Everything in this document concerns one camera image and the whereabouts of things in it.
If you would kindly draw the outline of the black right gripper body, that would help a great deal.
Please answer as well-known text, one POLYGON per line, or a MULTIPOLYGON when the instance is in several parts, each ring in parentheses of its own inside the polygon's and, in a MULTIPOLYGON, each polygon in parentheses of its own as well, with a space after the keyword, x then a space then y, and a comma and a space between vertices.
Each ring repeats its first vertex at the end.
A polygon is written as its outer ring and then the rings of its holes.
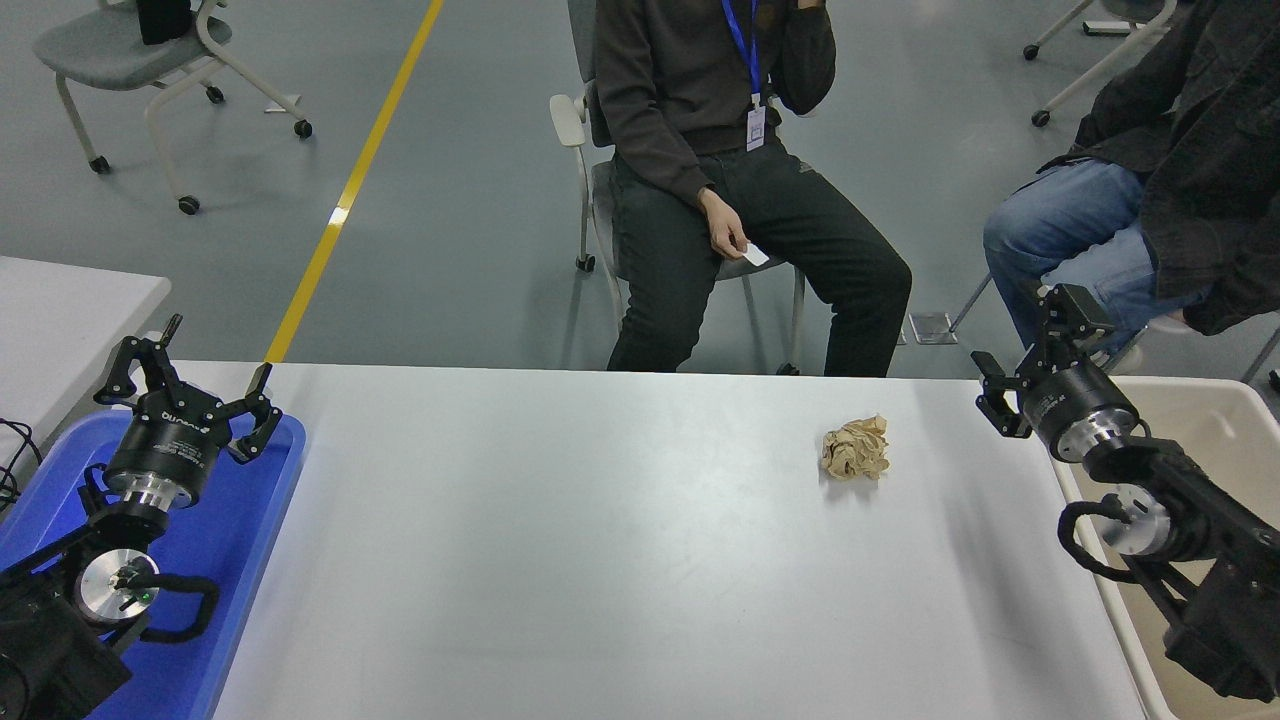
POLYGON ((1020 393, 1020 413, 1048 447, 1094 447, 1138 427, 1135 406, 1093 364, 1034 383, 1020 393))

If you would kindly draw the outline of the person's right hand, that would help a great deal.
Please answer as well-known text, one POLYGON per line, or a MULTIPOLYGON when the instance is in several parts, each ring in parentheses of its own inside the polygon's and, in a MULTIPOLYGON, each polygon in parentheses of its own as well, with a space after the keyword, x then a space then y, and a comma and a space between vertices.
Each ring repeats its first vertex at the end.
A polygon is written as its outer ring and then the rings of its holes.
POLYGON ((745 259, 750 240, 740 215, 710 187, 698 191, 700 208, 708 227, 712 249, 724 259, 745 259))

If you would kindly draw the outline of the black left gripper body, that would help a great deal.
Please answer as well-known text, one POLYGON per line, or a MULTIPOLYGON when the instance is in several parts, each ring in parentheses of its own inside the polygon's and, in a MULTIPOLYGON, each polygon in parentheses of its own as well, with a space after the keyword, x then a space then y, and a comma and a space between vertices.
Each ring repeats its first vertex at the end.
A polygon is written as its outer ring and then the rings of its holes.
POLYGON ((161 389, 142 395, 104 473, 108 487, 123 491, 128 478, 150 474, 186 491, 204 489, 230 441, 228 420, 209 425, 205 419, 220 402, 200 389, 183 389, 174 400, 161 389))

